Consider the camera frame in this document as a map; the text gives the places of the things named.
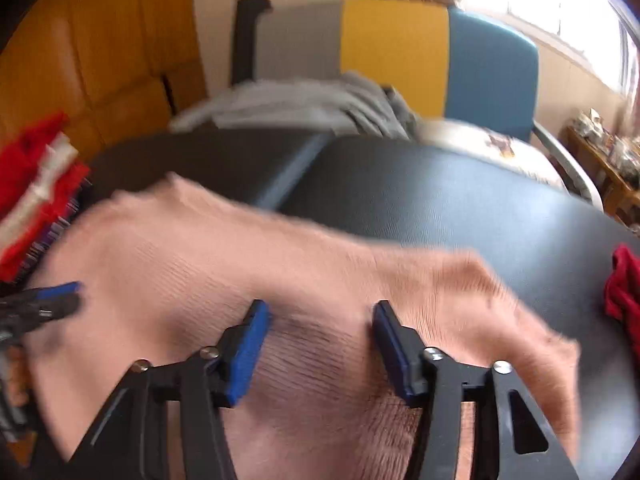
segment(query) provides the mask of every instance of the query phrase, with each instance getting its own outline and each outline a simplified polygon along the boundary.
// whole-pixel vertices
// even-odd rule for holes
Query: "wall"
[[[275,5],[309,0],[272,0]],[[229,79],[230,35],[235,0],[194,0],[196,29],[207,89],[214,96]],[[580,64],[548,44],[534,39],[540,50],[540,80],[536,120],[558,134],[579,109],[596,108],[607,128],[613,128],[623,99]]]
[[[529,23],[513,16],[499,19],[521,31],[538,46],[540,72],[535,118],[539,123],[557,135],[578,110],[594,108],[601,115],[604,127],[615,131],[625,99],[591,71],[586,59]]]
[[[206,95],[193,0],[37,0],[0,54],[0,145],[62,110],[89,159],[164,127],[169,95]]]

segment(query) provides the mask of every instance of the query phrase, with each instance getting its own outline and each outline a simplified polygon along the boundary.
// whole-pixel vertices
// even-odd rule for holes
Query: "black table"
[[[438,148],[328,132],[216,130],[121,144],[93,163],[91,201],[168,171],[234,200],[405,245],[473,248],[530,308],[582,346],[582,480],[610,479],[640,435],[622,327],[603,314],[611,253],[640,240],[582,200]],[[619,478],[635,478],[640,451]]]

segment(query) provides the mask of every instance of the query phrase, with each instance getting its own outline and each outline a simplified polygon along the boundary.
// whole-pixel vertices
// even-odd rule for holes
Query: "pink towel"
[[[28,339],[43,414],[67,456],[131,362],[167,364],[215,343],[253,298],[274,319],[249,393],[224,410],[241,479],[402,478],[420,413],[394,396],[372,345],[381,299],[461,362],[511,362],[575,456],[578,345],[471,253],[359,240],[170,176],[79,219],[36,282],[71,280],[84,283],[82,312]]]

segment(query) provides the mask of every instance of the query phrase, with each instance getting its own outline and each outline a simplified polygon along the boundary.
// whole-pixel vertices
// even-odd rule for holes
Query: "wooden furniture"
[[[569,152],[580,162],[587,173],[590,173],[591,178],[595,178],[595,174],[599,171],[605,173],[604,183],[598,186],[604,212],[618,222],[625,223],[619,216],[619,210],[629,205],[640,205],[640,192],[622,179],[616,168],[609,164],[604,153],[578,135],[572,127],[565,127],[562,133]]]
[[[205,97],[193,0],[37,0],[0,52],[0,148],[62,110],[89,160]]]

